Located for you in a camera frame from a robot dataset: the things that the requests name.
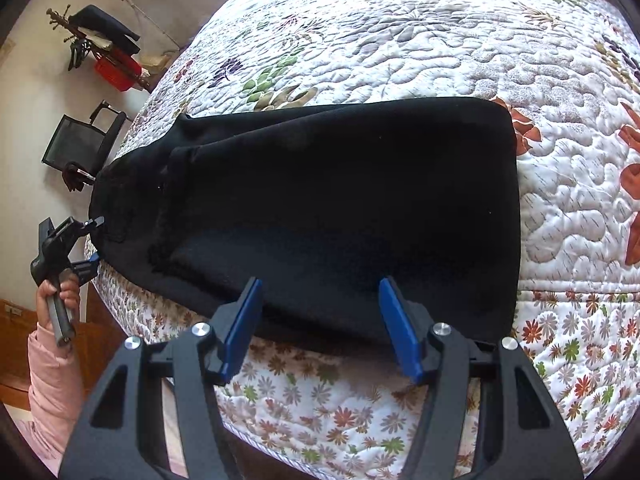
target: black clip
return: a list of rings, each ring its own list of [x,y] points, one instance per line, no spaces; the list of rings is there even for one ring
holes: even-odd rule
[[[478,440],[472,470],[460,479],[582,480],[564,420],[514,338],[469,340],[405,300],[391,277],[380,282],[379,303],[402,371],[430,386],[403,480],[453,478],[472,377],[482,381]]]

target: pink sleeve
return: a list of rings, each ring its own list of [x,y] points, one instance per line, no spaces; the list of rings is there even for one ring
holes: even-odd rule
[[[27,346],[33,422],[20,430],[39,457],[59,461],[82,408],[80,366],[72,346],[59,348],[53,333],[40,325]]]

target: wooden floor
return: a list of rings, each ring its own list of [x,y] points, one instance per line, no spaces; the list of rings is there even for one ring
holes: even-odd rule
[[[87,322],[77,326],[76,352],[80,361],[82,381],[89,393],[120,347],[126,334],[89,283],[87,292]],[[30,386],[27,359],[27,337],[36,328],[36,314],[31,310],[0,300],[0,402],[29,410]],[[246,480],[311,480],[297,469],[249,446],[231,433],[229,443],[238,467]]]

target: black garment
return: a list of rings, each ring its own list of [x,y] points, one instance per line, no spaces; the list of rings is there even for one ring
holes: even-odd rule
[[[71,49],[71,57],[69,58],[69,65],[66,67],[67,72],[71,72],[75,68],[80,68],[82,62],[86,59],[91,51],[91,42],[89,40],[81,40],[75,38],[69,45]]]
[[[520,262],[515,147],[507,111],[473,98],[181,115],[98,174],[92,240],[205,316],[257,276],[272,340],[387,344],[390,274],[436,320],[496,341]]]
[[[107,14],[95,5],[88,5],[84,9],[76,12],[73,16],[70,16],[69,23],[74,27],[90,28],[91,30],[103,33],[109,40],[113,41],[115,46],[127,54],[127,56],[140,52],[140,47],[129,39],[133,38],[134,41],[137,41],[140,39],[140,36],[135,32],[131,32],[113,16]]]

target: red object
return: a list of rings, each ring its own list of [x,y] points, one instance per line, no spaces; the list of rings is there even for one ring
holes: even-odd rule
[[[111,55],[137,76],[142,74],[142,67],[136,62],[136,60],[131,56],[124,54],[120,49],[114,47],[111,50]],[[117,88],[121,92],[129,90],[136,83],[135,79],[125,74],[106,57],[98,59],[94,68],[98,74],[111,84],[111,86]]]

